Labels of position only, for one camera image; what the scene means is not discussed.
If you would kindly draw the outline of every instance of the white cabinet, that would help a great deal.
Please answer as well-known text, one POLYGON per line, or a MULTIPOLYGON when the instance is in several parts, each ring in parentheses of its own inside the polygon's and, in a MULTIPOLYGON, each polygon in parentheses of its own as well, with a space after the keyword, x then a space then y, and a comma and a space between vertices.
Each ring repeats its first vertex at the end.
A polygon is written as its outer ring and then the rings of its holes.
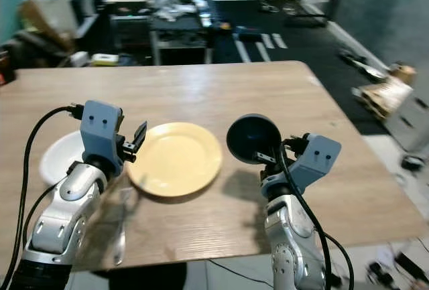
POLYGON ((421 91, 422 87, 416 86, 385 122, 391 135, 410 152, 419 152, 429 146, 429 100, 419 95, 421 91))

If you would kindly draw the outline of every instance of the dark gray floor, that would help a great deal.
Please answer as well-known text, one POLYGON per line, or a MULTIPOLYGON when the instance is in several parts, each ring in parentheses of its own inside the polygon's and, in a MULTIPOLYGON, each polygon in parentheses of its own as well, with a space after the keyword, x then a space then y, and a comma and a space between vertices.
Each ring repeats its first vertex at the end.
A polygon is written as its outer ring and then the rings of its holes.
MULTIPOLYGON (((282 8, 286 2, 270 3, 282 8)), ((362 135, 387 134, 379 121, 351 95, 352 87, 371 84, 371 81, 338 58, 339 43, 325 28, 286 27, 284 13, 260 13, 258 1, 218 1, 216 6, 218 14, 234 25, 257 27, 262 33, 280 33, 288 49, 267 49, 272 61, 306 63, 362 135)), ((262 61, 257 50, 248 51, 252 61, 262 61)), ((216 38, 213 61, 241 62, 230 35, 216 38)))

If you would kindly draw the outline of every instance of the white bowl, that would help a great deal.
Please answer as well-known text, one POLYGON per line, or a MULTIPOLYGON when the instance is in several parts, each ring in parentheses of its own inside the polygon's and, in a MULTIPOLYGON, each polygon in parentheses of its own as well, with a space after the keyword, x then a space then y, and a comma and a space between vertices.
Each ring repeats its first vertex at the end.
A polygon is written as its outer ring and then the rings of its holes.
POLYGON ((39 173, 48 185, 58 183, 66 176, 66 172, 74 161, 82 161, 84 151, 80 131, 67 134, 52 144, 43 154, 39 173))

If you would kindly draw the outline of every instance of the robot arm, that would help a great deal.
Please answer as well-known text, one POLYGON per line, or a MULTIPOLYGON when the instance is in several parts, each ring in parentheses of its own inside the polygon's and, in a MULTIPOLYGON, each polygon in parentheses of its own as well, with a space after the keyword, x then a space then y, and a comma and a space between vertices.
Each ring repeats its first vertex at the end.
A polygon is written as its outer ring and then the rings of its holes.
MULTIPOLYGON (((245 163, 266 164, 261 172, 261 193, 268 200, 265 233, 271 247, 274 289, 322 290, 324 259, 316 246, 316 230, 279 165, 281 144, 277 127, 262 115, 238 119, 228 131, 230 152, 245 163)), ((325 176, 332 168, 341 145, 316 134, 284 141, 296 160, 286 163, 298 191, 325 176)))
POLYGON ((118 135, 123 115, 113 105, 89 100, 81 120, 83 163, 75 165, 58 184, 50 205, 38 218, 11 290, 65 288, 100 195, 112 177, 121 174, 124 161, 135 161, 134 154, 145 139, 146 123, 135 132, 132 143, 118 135))

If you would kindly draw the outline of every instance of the wooden table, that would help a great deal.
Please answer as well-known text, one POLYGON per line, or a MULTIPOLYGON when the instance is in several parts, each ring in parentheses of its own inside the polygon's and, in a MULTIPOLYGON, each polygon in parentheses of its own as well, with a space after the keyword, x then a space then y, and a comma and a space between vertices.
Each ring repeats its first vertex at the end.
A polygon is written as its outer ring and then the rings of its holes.
MULTIPOLYGON (((223 148, 216 180, 189 200, 134 195, 122 267, 269 252, 263 229, 266 201, 258 184, 262 166, 237 161, 225 143, 229 126, 246 113, 265 114, 284 137, 313 132, 343 144, 332 171, 304 195, 324 229, 343 245, 424 232, 414 205, 303 63, 22 70, 18 80, 0 88, 0 271, 11 254, 29 132, 49 110, 88 99, 120 106, 125 115, 121 133, 127 137, 145 119, 149 127, 189 121, 212 131, 223 148)), ((38 175, 42 153, 79 125, 64 114, 42 127, 32 149, 27 208, 45 188, 38 175)), ((117 189, 126 181, 122 177, 105 193, 76 269, 113 266, 117 189)))

